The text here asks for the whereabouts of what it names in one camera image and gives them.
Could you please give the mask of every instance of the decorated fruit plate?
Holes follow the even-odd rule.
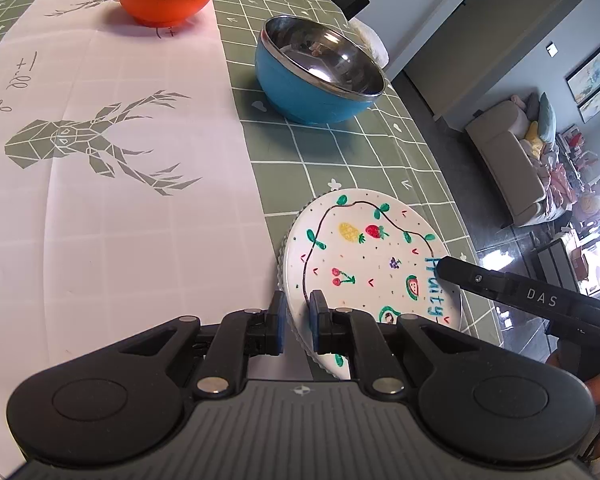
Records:
[[[313,351],[307,302],[320,289],[330,308],[348,306],[396,323],[413,312],[456,330],[459,289],[440,283],[445,246],[427,221],[399,200],[368,189],[332,191],[298,215],[283,250],[281,271],[296,333],[323,368],[349,378],[346,358]]]

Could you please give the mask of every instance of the black cable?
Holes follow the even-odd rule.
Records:
[[[587,449],[584,451],[584,453],[580,456],[580,459],[584,463],[589,464],[591,462],[591,456],[593,455],[593,448],[595,447],[595,445],[598,443],[599,440],[600,440],[600,431],[593,438],[591,443],[587,446]]]

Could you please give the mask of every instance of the silver bolt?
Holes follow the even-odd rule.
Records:
[[[219,394],[229,387],[229,383],[222,377],[205,377],[200,379],[196,386],[208,394]]]
[[[380,377],[373,384],[373,389],[381,394],[397,394],[404,390],[404,383],[395,377]]]

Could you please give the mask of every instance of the white fluffy cushion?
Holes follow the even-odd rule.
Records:
[[[360,38],[362,38],[363,43],[371,51],[371,57],[378,63],[378,66],[380,68],[387,66],[389,63],[389,54],[376,32],[357,18],[350,20],[349,27],[355,30]]]

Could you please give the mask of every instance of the yellow plush toy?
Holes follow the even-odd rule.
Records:
[[[531,152],[535,158],[540,159],[540,153],[544,147],[544,142],[538,137],[538,121],[533,121],[529,129],[526,131],[525,139],[526,142],[531,145]]]

